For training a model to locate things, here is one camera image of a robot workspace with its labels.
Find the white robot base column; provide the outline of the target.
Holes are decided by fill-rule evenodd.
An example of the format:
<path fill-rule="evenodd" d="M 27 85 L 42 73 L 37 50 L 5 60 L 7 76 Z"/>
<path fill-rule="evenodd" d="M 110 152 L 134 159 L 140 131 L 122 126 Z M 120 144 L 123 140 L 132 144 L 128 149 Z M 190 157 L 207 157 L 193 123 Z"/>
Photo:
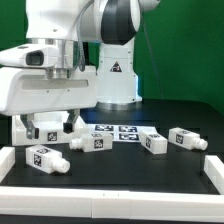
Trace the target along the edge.
<path fill-rule="evenodd" d="M 125 45 L 101 44 L 97 69 L 97 107 L 130 110 L 141 105 L 138 76 L 133 70 L 134 40 Z"/>

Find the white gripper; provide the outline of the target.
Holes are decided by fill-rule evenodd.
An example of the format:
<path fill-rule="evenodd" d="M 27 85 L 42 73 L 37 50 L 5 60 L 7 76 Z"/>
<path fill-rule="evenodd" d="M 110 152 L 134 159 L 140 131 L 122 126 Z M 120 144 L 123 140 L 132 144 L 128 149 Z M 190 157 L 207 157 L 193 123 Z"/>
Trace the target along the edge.
<path fill-rule="evenodd" d="M 70 134 L 79 109 L 96 105 L 96 69 L 87 66 L 84 72 L 72 70 L 69 78 L 65 72 L 61 78 L 51 78 L 58 60 L 54 45 L 21 45 L 0 52 L 0 114 L 21 115 L 28 139 L 39 138 L 31 113 L 68 110 L 63 132 Z"/>

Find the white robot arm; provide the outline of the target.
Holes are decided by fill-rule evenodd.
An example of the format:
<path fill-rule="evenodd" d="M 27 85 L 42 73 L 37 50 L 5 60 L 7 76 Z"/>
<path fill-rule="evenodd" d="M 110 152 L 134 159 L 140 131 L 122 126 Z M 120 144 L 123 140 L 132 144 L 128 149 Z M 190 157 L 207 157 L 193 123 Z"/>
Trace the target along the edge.
<path fill-rule="evenodd" d="M 0 114 L 14 145 L 66 143 L 84 108 L 137 105 L 134 37 L 161 0 L 26 0 L 25 44 L 0 51 Z"/>

